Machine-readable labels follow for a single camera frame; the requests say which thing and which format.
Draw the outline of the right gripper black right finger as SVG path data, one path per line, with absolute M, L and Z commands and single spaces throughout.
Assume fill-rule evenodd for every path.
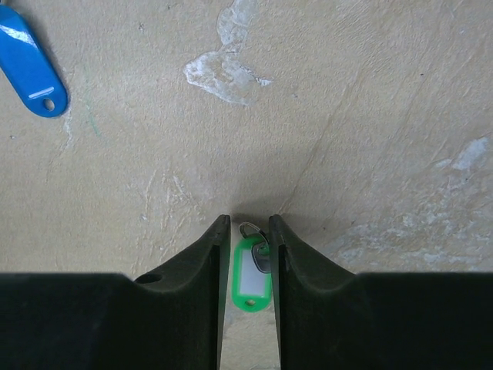
M 490 369 L 489 273 L 351 273 L 269 219 L 283 369 Z

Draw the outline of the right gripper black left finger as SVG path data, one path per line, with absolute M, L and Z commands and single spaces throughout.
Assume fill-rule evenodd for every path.
M 217 369 L 231 223 L 137 279 L 117 273 L 4 273 L 3 369 Z

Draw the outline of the silver key with green tag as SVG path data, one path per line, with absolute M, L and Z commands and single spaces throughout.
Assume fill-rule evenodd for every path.
M 267 234 L 250 222 L 242 222 L 239 232 L 241 239 L 233 254 L 231 297 L 242 311 L 262 311 L 270 304 L 272 296 Z

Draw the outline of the silver key with blue tag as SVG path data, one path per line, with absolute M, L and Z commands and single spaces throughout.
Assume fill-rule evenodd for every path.
M 61 116 L 69 95 L 41 43 L 26 20 L 1 6 L 1 69 L 20 100 L 32 113 Z

